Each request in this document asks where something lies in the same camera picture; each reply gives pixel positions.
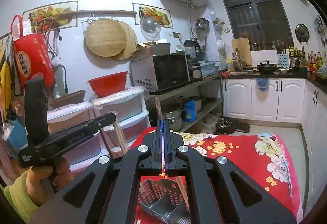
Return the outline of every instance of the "window frame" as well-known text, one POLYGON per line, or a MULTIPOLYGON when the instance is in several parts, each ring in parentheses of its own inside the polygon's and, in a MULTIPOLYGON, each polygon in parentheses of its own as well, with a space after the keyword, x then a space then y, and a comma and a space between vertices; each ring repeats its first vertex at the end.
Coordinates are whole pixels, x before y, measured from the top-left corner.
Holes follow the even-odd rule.
POLYGON ((228 19, 229 19, 229 21, 231 23, 231 29, 232 29, 232 33, 233 33, 233 38, 234 39, 236 39, 236 37, 235 37, 235 31, 233 29, 232 22, 231 22, 231 17, 230 17, 230 14, 229 14, 229 11, 228 10, 229 9, 239 8, 239 7, 242 7, 242 6, 252 5, 253 10, 254 10, 254 13, 256 15, 256 18, 258 20, 258 27, 259 27, 258 32, 259 32, 259 34, 262 37, 262 41, 265 41, 267 43, 267 41, 266 41, 266 35, 265 35, 264 29, 263 29, 263 25, 262 25, 262 20, 261 20, 261 17, 259 15, 259 11, 258 11, 258 8, 257 8, 256 3, 269 2, 269 1, 270 2, 279 2, 281 4, 282 9, 283 9, 283 12, 284 12, 284 15, 286 17, 287 27, 288 27, 288 30, 289 30, 289 35, 291 37, 291 40, 293 41, 291 27, 289 25, 289 21, 288 21, 286 12, 285 12, 285 8, 284 8, 281 0, 249 0, 249 1, 244 1, 241 4, 238 3, 238 4, 235 4, 235 5, 231 5, 231 6, 227 6, 227 1, 226 0, 223 0, 224 6, 225 6, 225 9, 226 9, 226 12, 227 12, 228 19))

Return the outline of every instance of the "microwave door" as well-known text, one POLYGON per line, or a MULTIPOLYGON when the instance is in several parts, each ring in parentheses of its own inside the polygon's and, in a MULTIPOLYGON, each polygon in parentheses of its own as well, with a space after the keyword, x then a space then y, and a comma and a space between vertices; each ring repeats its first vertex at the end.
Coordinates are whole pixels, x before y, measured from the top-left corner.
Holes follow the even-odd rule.
POLYGON ((153 56, 153 64, 159 91, 188 82, 188 68, 184 55, 153 56))

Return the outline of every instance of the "fruit picture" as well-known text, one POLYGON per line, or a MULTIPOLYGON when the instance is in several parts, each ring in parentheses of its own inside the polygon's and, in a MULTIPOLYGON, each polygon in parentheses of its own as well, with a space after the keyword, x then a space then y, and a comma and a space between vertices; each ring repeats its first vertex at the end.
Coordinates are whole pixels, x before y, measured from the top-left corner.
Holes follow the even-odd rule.
POLYGON ((31 21, 33 33, 42 33, 56 27, 60 27, 61 29, 76 27, 76 16, 60 16, 60 14, 77 10, 78 1, 61 2, 25 11, 22 17, 23 20, 29 19, 31 21))
POLYGON ((137 12, 135 17, 136 25, 140 25, 140 19, 143 16, 150 16, 156 19, 162 27, 171 29, 174 28, 171 21, 170 12, 167 9, 133 3, 133 10, 137 12))

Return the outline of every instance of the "green sleeve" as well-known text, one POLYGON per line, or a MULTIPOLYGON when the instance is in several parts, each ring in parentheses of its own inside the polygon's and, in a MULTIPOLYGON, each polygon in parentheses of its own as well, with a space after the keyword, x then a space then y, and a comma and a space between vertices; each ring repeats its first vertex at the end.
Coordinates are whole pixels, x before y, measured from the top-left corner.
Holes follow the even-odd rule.
POLYGON ((4 189, 4 195, 21 219, 28 223, 30 216, 38 207, 27 195, 26 176, 27 171, 18 177, 13 185, 4 189))

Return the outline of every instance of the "window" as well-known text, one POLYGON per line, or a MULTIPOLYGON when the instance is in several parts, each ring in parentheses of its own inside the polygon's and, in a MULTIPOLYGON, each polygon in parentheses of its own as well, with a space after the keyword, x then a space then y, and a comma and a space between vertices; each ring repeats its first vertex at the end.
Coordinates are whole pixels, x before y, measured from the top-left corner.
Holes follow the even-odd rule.
POLYGON ((234 38, 249 38, 269 49, 274 41, 292 42, 280 0, 224 0, 234 38))

